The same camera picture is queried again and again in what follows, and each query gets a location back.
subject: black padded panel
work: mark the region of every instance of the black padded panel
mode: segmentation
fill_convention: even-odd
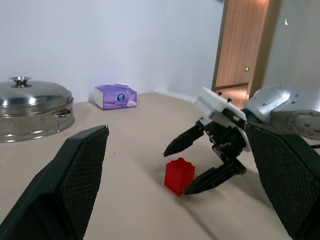
[[[255,126],[246,133],[262,186],[288,234],[320,239],[312,233],[320,228],[320,156],[296,135]]]
[[[6,216],[0,240],[82,240],[100,187],[108,135],[102,125],[68,138]]]
[[[107,136],[108,131],[104,129],[82,144],[59,191],[66,213],[82,238],[100,187]]]

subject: beige floor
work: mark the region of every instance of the beige floor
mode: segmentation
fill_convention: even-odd
[[[247,89],[248,86],[238,86],[238,87],[231,87],[223,90],[219,90],[217,92],[222,93],[222,97],[225,99],[231,98],[233,105],[242,109],[246,102],[247,96]]]
[[[100,190],[86,240],[289,240],[261,186],[251,153],[248,171],[218,188],[177,197],[164,187],[165,165],[184,157],[199,175],[222,162],[207,137],[164,158],[167,145],[202,113],[191,103],[158,93],[138,96],[138,107],[102,111],[74,105],[75,124],[43,139],[0,144],[0,222],[33,176],[75,133],[108,124]]]

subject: tissue box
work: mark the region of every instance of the tissue box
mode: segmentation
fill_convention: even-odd
[[[137,106],[137,92],[122,83],[101,85],[94,89],[94,101],[103,110],[133,108]]]

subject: steamer pot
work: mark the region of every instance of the steamer pot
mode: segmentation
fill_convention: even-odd
[[[0,82],[0,143],[40,139],[75,121],[74,99],[65,87],[30,77]]]

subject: pot lid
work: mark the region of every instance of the pot lid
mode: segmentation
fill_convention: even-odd
[[[0,117],[41,113],[62,107],[72,100],[64,86],[31,77],[11,77],[0,82]]]

